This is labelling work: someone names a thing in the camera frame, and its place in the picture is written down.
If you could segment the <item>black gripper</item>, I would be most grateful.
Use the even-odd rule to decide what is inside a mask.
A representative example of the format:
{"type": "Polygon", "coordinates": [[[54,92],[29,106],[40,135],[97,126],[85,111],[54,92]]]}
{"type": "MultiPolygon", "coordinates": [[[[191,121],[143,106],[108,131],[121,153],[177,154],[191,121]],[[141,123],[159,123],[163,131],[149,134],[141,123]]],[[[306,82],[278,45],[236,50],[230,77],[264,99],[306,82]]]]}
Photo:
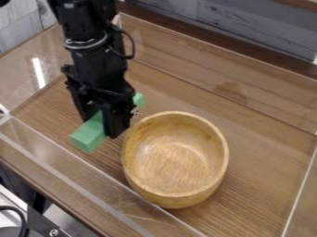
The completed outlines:
{"type": "Polygon", "coordinates": [[[65,41],[64,48],[70,54],[73,64],[64,65],[66,88],[70,92],[78,116],[86,121],[101,105],[104,134],[114,139],[129,127],[133,106],[123,103],[135,94],[125,81],[127,60],[124,43],[76,44],[65,41]]]}

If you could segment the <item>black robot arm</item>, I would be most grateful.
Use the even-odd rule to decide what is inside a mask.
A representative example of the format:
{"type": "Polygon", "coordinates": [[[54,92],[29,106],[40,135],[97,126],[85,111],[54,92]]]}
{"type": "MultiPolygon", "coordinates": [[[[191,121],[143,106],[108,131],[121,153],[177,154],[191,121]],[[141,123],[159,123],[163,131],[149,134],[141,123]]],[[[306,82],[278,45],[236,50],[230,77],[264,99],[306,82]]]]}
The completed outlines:
{"type": "Polygon", "coordinates": [[[116,138],[129,127],[133,87],[125,80],[129,34],[112,21],[114,0],[46,0],[62,30],[62,47],[72,62],[61,66],[65,86],[84,120],[101,114],[101,128],[116,138]]]}

